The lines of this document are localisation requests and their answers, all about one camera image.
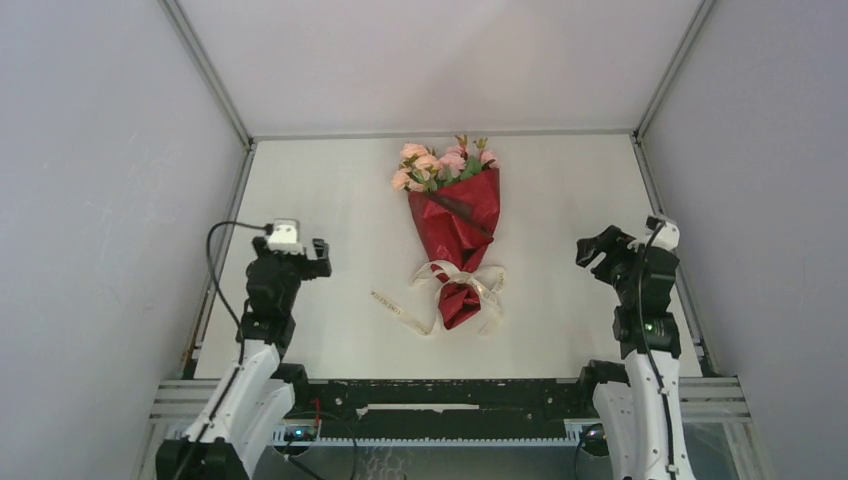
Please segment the cream ribbon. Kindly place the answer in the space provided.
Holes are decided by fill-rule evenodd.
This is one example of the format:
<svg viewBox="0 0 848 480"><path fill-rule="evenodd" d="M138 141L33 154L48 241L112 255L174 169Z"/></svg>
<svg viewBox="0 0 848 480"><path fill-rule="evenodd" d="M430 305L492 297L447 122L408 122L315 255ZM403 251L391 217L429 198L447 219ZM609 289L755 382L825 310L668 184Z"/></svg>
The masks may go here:
<svg viewBox="0 0 848 480"><path fill-rule="evenodd" d="M480 267L475 272L466 272L460 270L451 262L436 260L422 265L412 276L409 285L412 288L422 287L431 280L439 279L441 276L444 276L446 281L436 290L434 298L438 300L441 291L446 286L461 285L469 287L477 295L481 303L480 311L473 314L473 316L477 316L478 314L485 316L485 322L479 327L478 335L490 336L494 334L503 323L503 308L498 294L505 286L506 270L500 265L487 265ZM443 316L440 312L436 313L433 321L425 323L405 310L396 301L377 290L371 290L370 297L387 310L395 320L419 336L431 336L436 324L443 323Z"/></svg>

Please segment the pink flower stem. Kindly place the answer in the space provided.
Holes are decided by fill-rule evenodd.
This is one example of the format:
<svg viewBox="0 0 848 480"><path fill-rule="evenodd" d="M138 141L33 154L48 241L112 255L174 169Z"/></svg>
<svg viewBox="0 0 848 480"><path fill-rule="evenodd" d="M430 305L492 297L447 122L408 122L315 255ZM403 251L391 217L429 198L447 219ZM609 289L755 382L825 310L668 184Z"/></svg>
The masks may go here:
<svg viewBox="0 0 848 480"><path fill-rule="evenodd" d="M413 191L417 184L409 169L399 169L391 179L391 186L396 191Z"/></svg>
<svg viewBox="0 0 848 480"><path fill-rule="evenodd" d="M399 169L409 169L418 184L411 192L434 191L438 187L441 165L432 149L407 143L400 152Z"/></svg>
<svg viewBox="0 0 848 480"><path fill-rule="evenodd" d="M457 144L445 150L438 159L441 165L442 178L448 182L457 180L463 173L468 158L468 137L455 137Z"/></svg>
<svg viewBox="0 0 848 480"><path fill-rule="evenodd" d="M499 158L497 154L487 147L488 139L485 137L478 138L474 141L477 148L477 159L482 170L499 169Z"/></svg>

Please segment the red wrapping paper sheet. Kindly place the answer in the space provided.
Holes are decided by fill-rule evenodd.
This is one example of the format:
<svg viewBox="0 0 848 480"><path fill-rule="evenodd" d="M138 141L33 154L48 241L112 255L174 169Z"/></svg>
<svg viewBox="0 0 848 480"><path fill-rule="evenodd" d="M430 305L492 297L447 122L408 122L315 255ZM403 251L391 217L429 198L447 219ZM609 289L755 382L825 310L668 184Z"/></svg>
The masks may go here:
<svg viewBox="0 0 848 480"><path fill-rule="evenodd" d="M494 241L500 218L500 170L491 169L433 192L410 192L413 223L428 260L475 272ZM469 287L446 286L437 300L443 327L452 330L481 309Z"/></svg>

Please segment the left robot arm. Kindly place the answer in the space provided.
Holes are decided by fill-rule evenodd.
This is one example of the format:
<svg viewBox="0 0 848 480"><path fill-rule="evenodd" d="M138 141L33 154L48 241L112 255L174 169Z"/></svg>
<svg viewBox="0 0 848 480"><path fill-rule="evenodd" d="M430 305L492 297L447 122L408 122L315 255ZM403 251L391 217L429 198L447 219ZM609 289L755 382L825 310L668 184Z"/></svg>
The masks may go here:
<svg viewBox="0 0 848 480"><path fill-rule="evenodd" d="M309 257L295 234L253 238L237 355L181 437L158 448L157 478L250 479L274 426L285 414L298 417L310 409L313 392L307 384L274 375L292 342L302 283L332 273L328 243L315 238L312 246L315 255Z"/></svg>

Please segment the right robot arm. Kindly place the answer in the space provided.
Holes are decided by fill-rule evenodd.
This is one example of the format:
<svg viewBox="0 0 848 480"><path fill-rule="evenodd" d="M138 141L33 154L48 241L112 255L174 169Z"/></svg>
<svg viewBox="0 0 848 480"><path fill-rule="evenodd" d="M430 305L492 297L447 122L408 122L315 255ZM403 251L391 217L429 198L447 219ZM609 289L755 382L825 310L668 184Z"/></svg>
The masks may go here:
<svg viewBox="0 0 848 480"><path fill-rule="evenodd" d="M610 225L577 241L575 262L618 298L613 335L620 362L592 360L579 380L579 406L599 416L602 433L583 432L580 447L603 440L617 479L691 479L680 398L681 336L670 312L680 239L677 225L650 216L636 237Z"/></svg>

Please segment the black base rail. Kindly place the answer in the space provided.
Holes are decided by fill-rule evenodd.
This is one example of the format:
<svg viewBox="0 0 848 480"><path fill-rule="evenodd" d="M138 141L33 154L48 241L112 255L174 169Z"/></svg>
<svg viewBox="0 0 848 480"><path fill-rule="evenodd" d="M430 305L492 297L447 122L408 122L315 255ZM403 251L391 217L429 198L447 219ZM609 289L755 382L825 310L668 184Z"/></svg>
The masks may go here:
<svg viewBox="0 0 848 480"><path fill-rule="evenodd" d="M553 433L555 423L599 415L575 379L313 380L299 387L287 420L332 433L423 435Z"/></svg>

